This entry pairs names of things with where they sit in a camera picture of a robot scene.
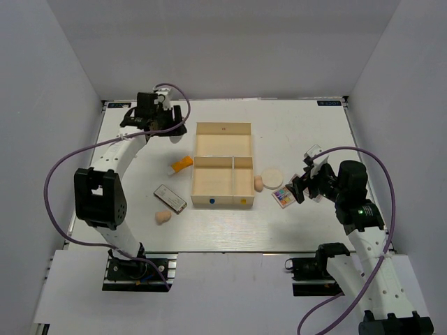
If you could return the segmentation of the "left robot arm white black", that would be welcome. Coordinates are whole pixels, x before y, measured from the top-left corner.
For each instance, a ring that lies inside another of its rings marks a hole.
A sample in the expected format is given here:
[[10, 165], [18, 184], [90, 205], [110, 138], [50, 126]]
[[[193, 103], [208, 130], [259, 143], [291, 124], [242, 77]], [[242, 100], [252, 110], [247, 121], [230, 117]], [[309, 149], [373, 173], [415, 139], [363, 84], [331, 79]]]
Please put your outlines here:
[[123, 268], [131, 278], [144, 276], [148, 263], [142, 257], [142, 244], [125, 221], [128, 206], [122, 177], [151, 137], [169, 137], [176, 143], [186, 132], [181, 107], [171, 104], [169, 88], [140, 92], [136, 106], [124, 115], [105, 153], [89, 168], [75, 172], [77, 218], [102, 235], [114, 257], [128, 256]]

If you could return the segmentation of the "orange sunscreen tube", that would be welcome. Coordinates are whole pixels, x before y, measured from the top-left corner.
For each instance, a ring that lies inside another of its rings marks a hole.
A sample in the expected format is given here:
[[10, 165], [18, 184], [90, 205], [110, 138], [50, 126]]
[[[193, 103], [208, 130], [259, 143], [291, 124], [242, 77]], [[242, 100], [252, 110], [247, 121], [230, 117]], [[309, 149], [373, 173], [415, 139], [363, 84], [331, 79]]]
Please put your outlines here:
[[193, 159], [190, 156], [185, 156], [184, 158], [180, 159], [179, 161], [176, 161], [168, 166], [167, 174], [168, 176], [172, 176], [174, 174], [177, 174], [178, 172], [182, 171], [183, 169], [192, 166], [193, 165]]

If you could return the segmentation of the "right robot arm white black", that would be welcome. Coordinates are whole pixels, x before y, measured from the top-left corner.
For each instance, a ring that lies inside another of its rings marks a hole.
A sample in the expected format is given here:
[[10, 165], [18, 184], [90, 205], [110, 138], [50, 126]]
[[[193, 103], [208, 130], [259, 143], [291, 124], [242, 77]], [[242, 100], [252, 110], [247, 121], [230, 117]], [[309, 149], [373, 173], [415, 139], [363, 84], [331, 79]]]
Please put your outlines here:
[[354, 310], [362, 316], [359, 334], [433, 334], [431, 319], [418, 314], [400, 283], [388, 252], [391, 229], [367, 199], [367, 181], [362, 163], [343, 161], [338, 172], [328, 163], [310, 165], [286, 185], [299, 203], [318, 196], [334, 203], [337, 220], [362, 266], [357, 272], [345, 245], [332, 243], [321, 244], [314, 264], [300, 271], [334, 278], [342, 292], [354, 299]]

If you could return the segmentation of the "round white powder puff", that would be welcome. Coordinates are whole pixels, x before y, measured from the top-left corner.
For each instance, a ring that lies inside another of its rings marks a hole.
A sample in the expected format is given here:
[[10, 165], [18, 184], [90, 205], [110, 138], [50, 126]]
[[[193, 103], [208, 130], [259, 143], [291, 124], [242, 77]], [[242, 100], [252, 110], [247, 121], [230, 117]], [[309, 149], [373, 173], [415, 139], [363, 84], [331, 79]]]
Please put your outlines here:
[[277, 168], [267, 168], [261, 172], [261, 178], [265, 188], [275, 190], [278, 189], [284, 182], [282, 172]]

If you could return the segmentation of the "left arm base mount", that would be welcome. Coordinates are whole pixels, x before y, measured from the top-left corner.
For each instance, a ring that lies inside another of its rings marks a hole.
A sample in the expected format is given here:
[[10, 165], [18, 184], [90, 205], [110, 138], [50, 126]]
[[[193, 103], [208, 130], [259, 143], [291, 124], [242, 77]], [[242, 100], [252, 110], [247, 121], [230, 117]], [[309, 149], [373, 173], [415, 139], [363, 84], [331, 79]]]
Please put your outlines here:
[[102, 291], [106, 292], [168, 292], [172, 287], [177, 267], [177, 254], [147, 253], [147, 263], [108, 258]]

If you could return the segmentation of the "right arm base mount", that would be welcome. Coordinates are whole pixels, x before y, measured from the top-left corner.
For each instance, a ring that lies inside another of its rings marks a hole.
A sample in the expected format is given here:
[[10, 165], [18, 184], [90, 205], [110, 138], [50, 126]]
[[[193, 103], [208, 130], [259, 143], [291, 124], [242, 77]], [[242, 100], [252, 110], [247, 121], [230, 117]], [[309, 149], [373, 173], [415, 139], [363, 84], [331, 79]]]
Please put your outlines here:
[[292, 274], [294, 297], [334, 297], [342, 293], [335, 279], [328, 273], [330, 258], [338, 255], [350, 256], [342, 243], [321, 244], [313, 257], [289, 258], [284, 263]]

